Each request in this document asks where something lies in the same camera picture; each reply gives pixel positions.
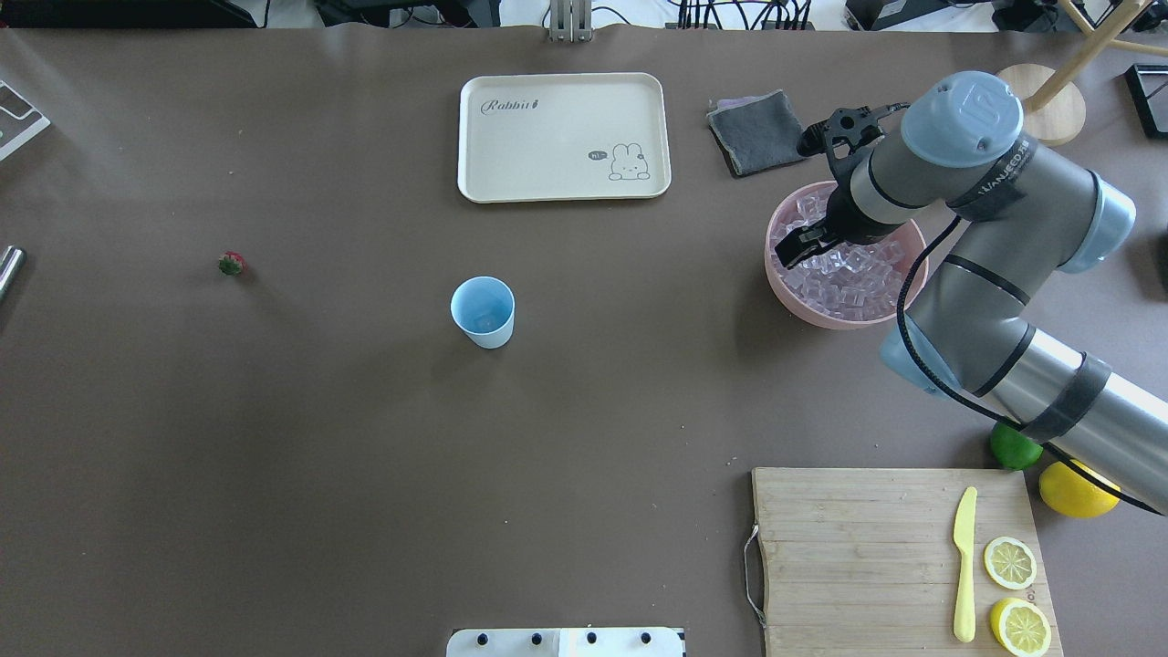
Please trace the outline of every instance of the blue cup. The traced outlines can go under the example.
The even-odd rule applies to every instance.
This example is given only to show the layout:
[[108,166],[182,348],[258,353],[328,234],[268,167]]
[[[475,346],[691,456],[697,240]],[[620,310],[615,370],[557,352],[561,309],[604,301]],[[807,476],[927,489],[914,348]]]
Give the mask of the blue cup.
[[515,295],[498,278],[475,276],[454,290],[450,313],[474,344],[498,348],[507,344],[515,328]]

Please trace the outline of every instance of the knife handle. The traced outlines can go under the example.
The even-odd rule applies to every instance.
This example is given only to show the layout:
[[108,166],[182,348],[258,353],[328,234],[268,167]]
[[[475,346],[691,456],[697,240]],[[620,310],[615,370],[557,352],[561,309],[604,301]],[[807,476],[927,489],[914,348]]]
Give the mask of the knife handle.
[[961,643],[973,641],[973,558],[961,552],[961,575],[957,581],[957,604],[953,607],[953,636]]

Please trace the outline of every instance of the brown table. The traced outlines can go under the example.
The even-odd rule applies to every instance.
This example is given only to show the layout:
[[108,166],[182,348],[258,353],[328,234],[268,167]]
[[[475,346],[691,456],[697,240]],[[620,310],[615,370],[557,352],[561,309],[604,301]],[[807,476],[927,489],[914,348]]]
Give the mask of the brown table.
[[[0,243],[30,254],[0,309],[0,653],[443,655],[454,628],[593,623],[759,655],[751,468],[993,462],[985,421],[880,365],[887,328],[778,304],[766,221],[827,167],[732,179],[708,102],[781,87],[812,122],[1075,43],[0,30],[0,78],[54,120],[0,164]],[[1029,317],[1168,395],[1166,151],[1140,132],[1131,61],[1080,77],[1087,126],[1062,151],[1140,221]],[[665,85],[663,196],[459,195],[464,82],[605,70]],[[253,276],[220,275],[225,249]],[[496,352],[450,320],[477,274],[517,296]],[[1162,655],[1168,524],[1034,507],[1068,655]]]

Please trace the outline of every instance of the rectangular tray with rabbit drawing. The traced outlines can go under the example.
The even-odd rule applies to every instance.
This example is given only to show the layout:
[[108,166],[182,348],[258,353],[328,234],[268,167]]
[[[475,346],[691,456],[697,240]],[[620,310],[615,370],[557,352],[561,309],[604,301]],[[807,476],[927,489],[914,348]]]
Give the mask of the rectangular tray with rabbit drawing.
[[458,188],[477,203],[648,199],[669,187],[661,83],[645,72],[463,85]]

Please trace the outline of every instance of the cutting board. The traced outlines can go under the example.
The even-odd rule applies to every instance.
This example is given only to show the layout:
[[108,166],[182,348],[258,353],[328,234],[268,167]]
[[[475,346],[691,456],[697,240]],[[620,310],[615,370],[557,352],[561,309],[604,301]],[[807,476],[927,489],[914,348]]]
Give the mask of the cutting board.
[[[1021,472],[758,468],[753,482],[770,657],[1008,656],[988,620],[1008,596],[1042,609],[1054,630],[1047,655],[1063,655]],[[953,637],[953,518],[966,486],[978,489],[971,643]],[[982,551],[1001,535],[1034,551],[1038,573],[1026,590],[986,573]]]

